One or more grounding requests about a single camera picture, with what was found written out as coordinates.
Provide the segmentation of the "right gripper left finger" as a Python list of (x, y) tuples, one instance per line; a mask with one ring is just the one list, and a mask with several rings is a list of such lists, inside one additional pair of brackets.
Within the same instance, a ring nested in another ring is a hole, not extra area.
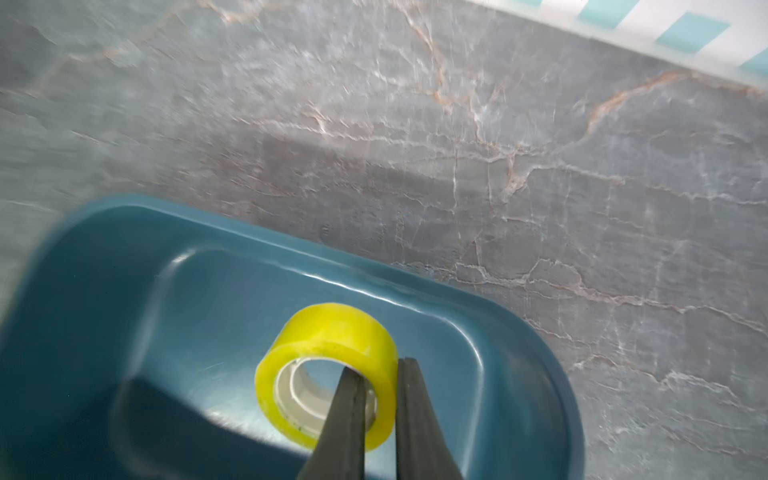
[(365, 470), (365, 379), (345, 368), (312, 455), (298, 480), (361, 480)]

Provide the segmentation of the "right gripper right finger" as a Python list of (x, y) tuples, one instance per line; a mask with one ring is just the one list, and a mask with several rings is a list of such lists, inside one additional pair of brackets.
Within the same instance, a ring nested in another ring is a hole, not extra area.
[(398, 361), (396, 471), (398, 480), (463, 479), (414, 358)]

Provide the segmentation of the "yellow tape roll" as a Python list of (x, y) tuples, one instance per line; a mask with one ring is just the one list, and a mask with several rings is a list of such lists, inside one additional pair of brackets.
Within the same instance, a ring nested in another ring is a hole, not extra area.
[(255, 391), (267, 420), (287, 439), (313, 449), (333, 394), (305, 365), (329, 361), (365, 379), (365, 450), (381, 446), (395, 423), (398, 351), (388, 331), (362, 310), (339, 303), (311, 305), (284, 325), (255, 371)]

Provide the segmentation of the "teal plastic storage box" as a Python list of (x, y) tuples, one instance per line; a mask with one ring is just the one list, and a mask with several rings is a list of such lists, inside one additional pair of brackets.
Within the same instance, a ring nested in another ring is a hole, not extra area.
[(581, 479), (567, 376), (482, 297), (146, 196), (66, 219), (1, 330), (5, 479), (293, 479), (308, 451), (264, 417), (254, 376), (289, 318), (363, 310), (417, 359), (467, 479)]

